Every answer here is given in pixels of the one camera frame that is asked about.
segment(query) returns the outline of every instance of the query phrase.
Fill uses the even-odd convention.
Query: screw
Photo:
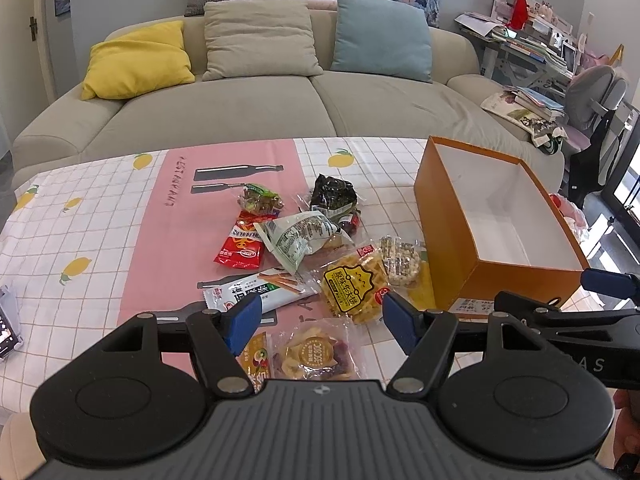
[[[394,390],[399,394],[418,394],[424,390],[424,383],[413,377],[402,377],[394,381]]]
[[[218,381],[218,389],[226,394],[241,394],[249,387],[249,382],[242,377],[225,377]]]

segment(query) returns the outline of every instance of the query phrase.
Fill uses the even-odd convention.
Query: orange box
[[[519,158],[430,137],[414,191],[439,309],[485,316],[501,290],[562,305],[580,286],[587,259]]]

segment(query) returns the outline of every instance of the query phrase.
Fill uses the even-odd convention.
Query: chair
[[[564,129],[568,139],[562,143],[562,152],[569,171],[568,198],[580,209],[589,193],[604,187],[617,161],[627,130],[610,128],[627,86],[612,67],[600,65],[577,75],[567,89]]]

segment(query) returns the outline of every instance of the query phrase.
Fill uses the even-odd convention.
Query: black snack package
[[[358,203],[353,184],[332,176],[318,175],[311,195],[311,211],[320,211],[333,220],[352,211]]]

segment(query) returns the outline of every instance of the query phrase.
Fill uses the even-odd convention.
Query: light blue pillow
[[[391,0],[338,0],[331,70],[431,82],[424,11]]]

